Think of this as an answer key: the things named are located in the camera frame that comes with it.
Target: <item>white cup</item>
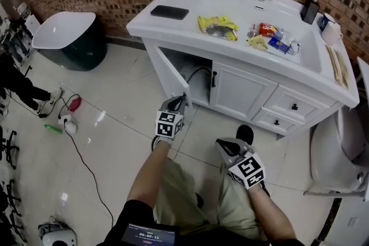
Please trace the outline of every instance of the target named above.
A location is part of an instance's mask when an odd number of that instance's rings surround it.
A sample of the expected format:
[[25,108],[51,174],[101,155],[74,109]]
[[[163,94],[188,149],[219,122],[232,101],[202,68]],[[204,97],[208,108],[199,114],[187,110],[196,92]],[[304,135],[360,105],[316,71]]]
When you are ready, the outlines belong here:
[[342,39],[341,26],[337,23],[328,22],[324,31],[322,32],[322,38],[329,46],[334,45],[336,42]]

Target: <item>freestanding bathtub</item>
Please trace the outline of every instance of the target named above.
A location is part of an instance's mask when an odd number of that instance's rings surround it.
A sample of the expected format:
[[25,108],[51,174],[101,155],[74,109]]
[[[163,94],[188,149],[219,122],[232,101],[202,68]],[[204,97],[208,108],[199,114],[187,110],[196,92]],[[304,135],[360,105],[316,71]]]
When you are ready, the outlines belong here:
[[69,70],[89,71],[106,55],[104,31],[94,13],[60,12],[36,31],[32,47]]

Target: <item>khaki pants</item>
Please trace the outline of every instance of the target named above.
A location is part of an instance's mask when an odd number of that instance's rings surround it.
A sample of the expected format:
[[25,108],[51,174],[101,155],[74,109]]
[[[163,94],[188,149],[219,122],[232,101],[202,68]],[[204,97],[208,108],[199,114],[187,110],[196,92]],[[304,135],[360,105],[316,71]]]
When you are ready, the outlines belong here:
[[196,234],[223,227],[253,240],[266,240],[255,220],[246,190],[221,171],[223,180],[217,206],[217,225],[211,225],[197,207],[193,178],[168,159],[154,209],[160,224],[180,226],[181,234]]

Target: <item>cabinet handle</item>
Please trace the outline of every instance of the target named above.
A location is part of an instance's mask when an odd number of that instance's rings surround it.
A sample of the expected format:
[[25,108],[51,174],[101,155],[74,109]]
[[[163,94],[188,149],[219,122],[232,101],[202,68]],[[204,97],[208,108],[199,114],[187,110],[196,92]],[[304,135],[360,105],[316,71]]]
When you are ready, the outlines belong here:
[[212,87],[215,87],[215,76],[216,76],[217,74],[218,74],[218,73],[216,73],[215,71],[213,72]]

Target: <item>black bottle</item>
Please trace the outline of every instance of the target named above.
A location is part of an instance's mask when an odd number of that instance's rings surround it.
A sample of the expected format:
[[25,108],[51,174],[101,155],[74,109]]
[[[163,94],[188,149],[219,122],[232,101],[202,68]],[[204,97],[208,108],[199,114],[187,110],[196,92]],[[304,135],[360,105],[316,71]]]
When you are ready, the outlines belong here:
[[308,24],[312,24],[317,16],[318,10],[319,3],[317,0],[306,0],[301,11],[301,19]]

